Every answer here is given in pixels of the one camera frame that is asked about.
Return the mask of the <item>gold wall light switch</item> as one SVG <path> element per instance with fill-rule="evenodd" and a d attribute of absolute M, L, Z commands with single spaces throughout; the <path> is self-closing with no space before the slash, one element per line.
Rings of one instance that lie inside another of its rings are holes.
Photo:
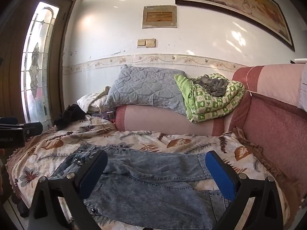
<path fill-rule="evenodd" d="M 156 47 L 156 39 L 139 39 L 137 41 L 137 48 L 155 48 Z"/>

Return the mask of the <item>grey crumpled garment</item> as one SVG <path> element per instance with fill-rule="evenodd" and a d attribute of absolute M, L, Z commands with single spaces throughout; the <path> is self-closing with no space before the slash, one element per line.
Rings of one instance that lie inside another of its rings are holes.
<path fill-rule="evenodd" d="M 204 75 L 198 78 L 192 78 L 194 84 L 200 85 L 205 91 L 213 97 L 222 97 L 226 93 L 228 80 L 225 78 L 212 78 Z"/>

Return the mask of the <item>small colourful packet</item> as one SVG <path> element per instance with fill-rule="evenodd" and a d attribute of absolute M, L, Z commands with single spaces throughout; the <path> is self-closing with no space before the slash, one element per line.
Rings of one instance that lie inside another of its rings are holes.
<path fill-rule="evenodd" d="M 106 111 L 103 113 L 93 113 L 93 117 L 99 117 L 110 122 L 115 122 L 115 112 L 114 111 Z"/>

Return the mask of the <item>green patterned folded blanket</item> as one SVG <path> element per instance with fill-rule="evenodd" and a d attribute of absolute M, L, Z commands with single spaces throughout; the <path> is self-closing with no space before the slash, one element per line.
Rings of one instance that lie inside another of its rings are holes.
<path fill-rule="evenodd" d="M 212 78 L 225 78 L 219 73 L 205 74 Z M 182 93 L 186 116 L 190 122 L 204 122 L 225 116 L 239 105 L 245 94 L 243 83 L 228 80 L 226 93 L 222 97 L 213 97 L 204 88 L 183 75 L 175 75 L 179 90 Z"/>

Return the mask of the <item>small framed wall plaque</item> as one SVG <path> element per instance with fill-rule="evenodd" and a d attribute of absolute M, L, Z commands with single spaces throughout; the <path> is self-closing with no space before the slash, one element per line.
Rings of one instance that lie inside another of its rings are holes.
<path fill-rule="evenodd" d="M 177 7 L 173 5 L 145 6 L 142 28 L 177 28 Z"/>

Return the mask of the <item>black garment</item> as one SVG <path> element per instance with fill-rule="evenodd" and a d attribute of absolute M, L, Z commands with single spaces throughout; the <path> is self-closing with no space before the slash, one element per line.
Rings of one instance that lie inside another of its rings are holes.
<path fill-rule="evenodd" d="M 55 119 L 53 125 L 58 131 L 64 130 L 72 122 L 84 119 L 86 113 L 77 104 L 69 105 L 65 111 Z"/>

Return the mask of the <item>stained glass wooden door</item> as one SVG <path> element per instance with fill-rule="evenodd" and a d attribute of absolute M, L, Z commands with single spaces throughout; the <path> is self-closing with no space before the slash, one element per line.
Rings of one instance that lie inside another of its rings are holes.
<path fill-rule="evenodd" d="M 1 116 L 40 122 L 64 110 L 62 56 L 76 0 L 1 0 Z"/>

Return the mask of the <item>blue denim jeans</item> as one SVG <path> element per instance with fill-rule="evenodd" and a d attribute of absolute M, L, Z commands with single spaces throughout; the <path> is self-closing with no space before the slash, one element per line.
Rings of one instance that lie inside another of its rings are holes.
<path fill-rule="evenodd" d="M 112 144 L 102 150 L 107 166 L 83 202 L 99 226 L 212 229 L 230 205 L 220 191 L 200 187 L 212 179 L 204 153 L 153 153 Z"/>

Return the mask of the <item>cream white pillow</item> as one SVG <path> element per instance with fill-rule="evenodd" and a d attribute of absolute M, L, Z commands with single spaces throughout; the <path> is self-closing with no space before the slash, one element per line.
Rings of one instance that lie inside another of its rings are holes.
<path fill-rule="evenodd" d="M 86 113 L 103 113 L 109 110 L 105 106 L 110 86 L 106 86 L 102 92 L 86 94 L 77 100 L 77 105 Z"/>

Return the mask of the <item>grey quilted pillow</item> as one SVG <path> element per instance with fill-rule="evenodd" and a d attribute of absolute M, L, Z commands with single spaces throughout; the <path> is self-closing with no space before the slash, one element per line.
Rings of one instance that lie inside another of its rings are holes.
<path fill-rule="evenodd" d="M 184 99 L 175 75 L 186 76 L 181 70 L 124 65 L 108 92 L 105 106 L 155 106 L 185 115 Z"/>

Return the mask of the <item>leaf-patterned beige blanket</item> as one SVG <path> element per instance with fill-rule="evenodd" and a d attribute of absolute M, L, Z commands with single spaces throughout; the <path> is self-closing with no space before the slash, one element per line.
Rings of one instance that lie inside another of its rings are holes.
<path fill-rule="evenodd" d="M 16 150 L 8 158 L 6 165 L 12 188 L 30 208 L 35 188 L 41 177 L 56 180 L 62 179 L 69 172 L 77 172 L 85 162 L 102 149 L 102 146 L 108 144 L 153 153 L 204 153 L 206 156 L 208 152 L 215 151 L 221 160 L 230 165 L 237 174 L 244 173 L 254 180 L 272 177 L 252 152 L 241 145 L 231 132 L 221 136 L 195 136 L 169 135 L 151 131 L 118 131 L 115 125 L 107 120 L 87 116 L 64 130 L 58 131 L 52 127 L 43 134 L 32 137 L 24 147 Z M 281 189 L 277 184 L 276 186 L 285 225 L 289 211 L 285 206 Z M 202 182 L 200 187 L 220 191 L 213 177 L 210 181 Z M 65 199 L 62 197 L 58 199 L 66 220 L 72 229 L 78 229 Z M 254 198 L 249 198 L 235 229 L 243 229 L 253 202 Z M 121 222 L 99 227 L 100 229 L 146 228 Z"/>

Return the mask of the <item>large framed painting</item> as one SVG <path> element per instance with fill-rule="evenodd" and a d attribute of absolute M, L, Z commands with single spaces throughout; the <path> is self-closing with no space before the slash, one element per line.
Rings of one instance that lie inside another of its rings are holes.
<path fill-rule="evenodd" d="M 175 0 L 175 3 L 216 10 L 249 21 L 295 51 L 284 13 L 274 0 Z"/>

